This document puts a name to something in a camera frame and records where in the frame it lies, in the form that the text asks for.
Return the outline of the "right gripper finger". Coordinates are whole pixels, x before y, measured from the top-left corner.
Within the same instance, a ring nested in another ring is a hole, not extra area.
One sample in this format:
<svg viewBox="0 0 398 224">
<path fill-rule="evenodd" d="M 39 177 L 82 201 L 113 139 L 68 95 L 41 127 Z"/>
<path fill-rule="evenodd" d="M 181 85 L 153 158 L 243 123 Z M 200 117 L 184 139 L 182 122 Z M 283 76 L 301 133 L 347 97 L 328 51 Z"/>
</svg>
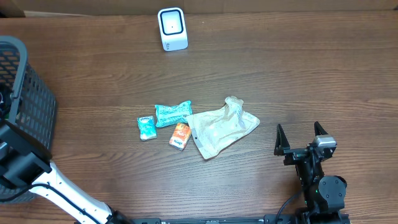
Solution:
<svg viewBox="0 0 398 224">
<path fill-rule="evenodd" d="M 284 133 L 284 130 L 283 130 L 281 124 L 278 124 L 275 147 L 274 147 L 274 155 L 275 156 L 284 156 L 289 152 L 290 152 L 290 144 L 287 140 L 287 137 Z"/>
<path fill-rule="evenodd" d="M 316 136 L 328 135 L 328 133 L 323 129 L 323 127 L 318 121 L 314 122 L 314 132 Z"/>
</svg>

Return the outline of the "beige plastic pouch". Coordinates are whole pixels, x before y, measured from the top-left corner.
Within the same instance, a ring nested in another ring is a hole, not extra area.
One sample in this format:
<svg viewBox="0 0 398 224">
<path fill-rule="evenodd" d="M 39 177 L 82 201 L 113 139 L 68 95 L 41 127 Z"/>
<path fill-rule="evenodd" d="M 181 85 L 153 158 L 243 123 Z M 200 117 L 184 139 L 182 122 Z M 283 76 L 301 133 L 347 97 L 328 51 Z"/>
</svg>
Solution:
<svg viewBox="0 0 398 224">
<path fill-rule="evenodd" d="M 259 118 L 245 112 L 243 103 L 235 96 L 228 96 L 218 110 L 187 116 L 193 140 L 204 159 L 217 156 L 259 126 Z"/>
</svg>

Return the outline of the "small orange snack packet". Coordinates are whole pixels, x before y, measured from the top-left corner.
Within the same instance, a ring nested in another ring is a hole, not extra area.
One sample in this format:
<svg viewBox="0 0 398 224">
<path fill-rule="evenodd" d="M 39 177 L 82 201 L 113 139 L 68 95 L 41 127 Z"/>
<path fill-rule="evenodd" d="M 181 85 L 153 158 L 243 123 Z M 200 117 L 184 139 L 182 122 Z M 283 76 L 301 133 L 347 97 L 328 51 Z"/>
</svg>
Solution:
<svg viewBox="0 0 398 224">
<path fill-rule="evenodd" d="M 178 123 L 170 137 L 169 144 L 182 151 L 186 148 L 192 132 L 190 127 L 184 123 Z"/>
</svg>

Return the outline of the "teal snack packet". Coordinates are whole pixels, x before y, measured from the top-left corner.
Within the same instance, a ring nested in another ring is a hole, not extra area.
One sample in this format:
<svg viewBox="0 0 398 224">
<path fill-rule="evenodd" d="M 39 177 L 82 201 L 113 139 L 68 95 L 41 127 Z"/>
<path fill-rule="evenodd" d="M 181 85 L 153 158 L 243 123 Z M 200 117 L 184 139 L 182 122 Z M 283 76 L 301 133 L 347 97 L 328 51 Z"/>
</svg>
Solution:
<svg viewBox="0 0 398 224">
<path fill-rule="evenodd" d="M 191 103 L 187 100 L 175 106 L 155 105 L 157 118 L 155 126 L 164 128 L 178 123 L 188 123 L 187 116 L 193 114 Z"/>
</svg>

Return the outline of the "small teal tissue pack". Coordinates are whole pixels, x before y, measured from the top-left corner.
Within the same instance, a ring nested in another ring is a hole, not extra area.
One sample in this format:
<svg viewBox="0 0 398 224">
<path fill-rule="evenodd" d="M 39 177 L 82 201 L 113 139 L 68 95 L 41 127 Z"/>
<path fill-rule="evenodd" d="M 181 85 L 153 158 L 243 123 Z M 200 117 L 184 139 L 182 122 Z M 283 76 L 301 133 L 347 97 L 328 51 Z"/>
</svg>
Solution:
<svg viewBox="0 0 398 224">
<path fill-rule="evenodd" d="M 153 116 L 137 118 L 137 125 L 140 130 L 140 139 L 142 141 L 157 138 L 155 119 Z"/>
</svg>

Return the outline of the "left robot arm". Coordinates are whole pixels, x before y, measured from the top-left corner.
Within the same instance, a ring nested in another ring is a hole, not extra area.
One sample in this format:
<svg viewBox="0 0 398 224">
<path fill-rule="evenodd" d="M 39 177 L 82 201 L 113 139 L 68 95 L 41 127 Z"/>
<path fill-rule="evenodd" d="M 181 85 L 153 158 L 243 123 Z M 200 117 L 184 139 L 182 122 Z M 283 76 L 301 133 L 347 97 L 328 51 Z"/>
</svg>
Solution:
<svg viewBox="0 0 398 224">
<path fill-rule="evenodd" d="M 43 144 L 14 126 L 10 115 L 12 90 L 1 85 L 1 185 L 18 193 L 1 202 L 10 202 L 26 192 L 53 202 L 77 223 L 128 224 L 130 219 L 106 203 L 89 196 L 66 178 L 52 161 Z"/>
</svg>

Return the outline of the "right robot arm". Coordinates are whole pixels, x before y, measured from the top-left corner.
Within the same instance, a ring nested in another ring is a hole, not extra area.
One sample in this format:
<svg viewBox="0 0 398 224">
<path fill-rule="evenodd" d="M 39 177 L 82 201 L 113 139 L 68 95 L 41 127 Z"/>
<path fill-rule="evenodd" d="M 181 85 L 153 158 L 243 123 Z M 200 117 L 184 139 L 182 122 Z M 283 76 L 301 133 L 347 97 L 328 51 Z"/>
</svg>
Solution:
<svg viewBox="0 0 398 224">
<path fill-rule="evenodd" d="M 322 168 L 322 162 L 336 150 L 335 138 L 315 122 L 313 141 L 305 148 L 292 149 L 280 124 L 276 131 L 274 154 L 284 157 L 284 165 L 295 166 L 301 190 L 279 208 L 274 223 L 349 223 L 349 216 L 340 212 L 345 207 L 347 182 L 341 176 L 325 175 Z M 284 208 L 301 195 L 306 207 L 282 217 Z"/>
</svg>

